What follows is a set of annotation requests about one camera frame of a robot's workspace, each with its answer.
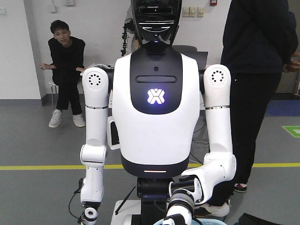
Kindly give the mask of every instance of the shoe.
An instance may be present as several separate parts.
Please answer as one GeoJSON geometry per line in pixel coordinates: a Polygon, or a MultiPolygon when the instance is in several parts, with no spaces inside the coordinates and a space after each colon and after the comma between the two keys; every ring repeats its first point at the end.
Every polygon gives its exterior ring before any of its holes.
{"type": "Polygon", "coordinates": [[[247,191],[247,184],[235,184],[234,191],[244,193],[247,191]]]}
{"type": "Polygon", "coordinates": [[[77,126],[79,128],[82,128],[82,127],[86,126],[82,114],[73,115],[73,122],[74,122],[75,126],[77,126]]]}
{"type": "Polygon", "coordinates": [[[226,201],[222,206],[213,206],[205,203],[200,206],[195,206],[194,215],[196,218],[206,216],[224,217],[229,213],[229,201],[226,201]]]}
{"type": "Polygon", "coordinates": [[[60,122],[61,122],[61,115],[62,115],[61,110],[58,110],[58,109],[54,110],[52,118],[49,122],[49,127],[51,127],[51,128],[58,127],[60,125],[60,122]]]}

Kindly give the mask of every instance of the black chest panel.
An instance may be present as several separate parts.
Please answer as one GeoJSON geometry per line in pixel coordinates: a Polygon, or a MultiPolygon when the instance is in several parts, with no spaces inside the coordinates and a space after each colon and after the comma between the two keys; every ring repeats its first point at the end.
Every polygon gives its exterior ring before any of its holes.
{"type": "Polygon", "coordinates": [[[181,102],[182,58],[172,47],[149,54],[141,47],[131,54],[130,94],[134,108],[146,114],[167,114],[181,102]]]}

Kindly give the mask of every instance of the black shirt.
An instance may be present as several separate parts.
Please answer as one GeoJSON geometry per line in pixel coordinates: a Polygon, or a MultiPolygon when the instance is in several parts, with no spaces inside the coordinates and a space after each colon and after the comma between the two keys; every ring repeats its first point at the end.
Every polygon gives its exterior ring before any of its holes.
{"type": "Polygon", "coordinates": [[[221,64],[231,73],[278,73],[291,60],[298,38],[287,0],[232,0],[221,64]]]}
{"type": "Polygon", "coordinates": [[[83,51],[85,42],[72,36],[70,36],[70,39],[72,40],[72,45],[67,48],[63,47],[54,38],[48,41],[53,64],[58,70],[76,71],[77,67],[84,68],[83,51]]]}

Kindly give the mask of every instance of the black trousers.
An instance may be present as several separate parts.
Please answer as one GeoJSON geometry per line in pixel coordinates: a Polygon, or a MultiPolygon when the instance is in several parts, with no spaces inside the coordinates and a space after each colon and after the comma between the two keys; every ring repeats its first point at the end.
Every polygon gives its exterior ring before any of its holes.
{"type": "Polygon", "coordinates": [[[275,93],[281,73],[232,74],[230,90],[230,120],[232,150],[237,159],[237,170],[231,181],[217,184],[212,198],[214,206],[222,206],[233,195],[235,183],[248,182],[254,163],[255,142],[266,108],[275,93]]]}
{"type": "Polygon", "coordinates": [[[70,103],[73,115],[78,115],[83,112],[81,109],[79,92],[77,88],[79,78],[79,72],[57,69],[53,70],[53,82],[59,87],[56,105],[57,109],[66,110],[68,109],[70,103]]]}

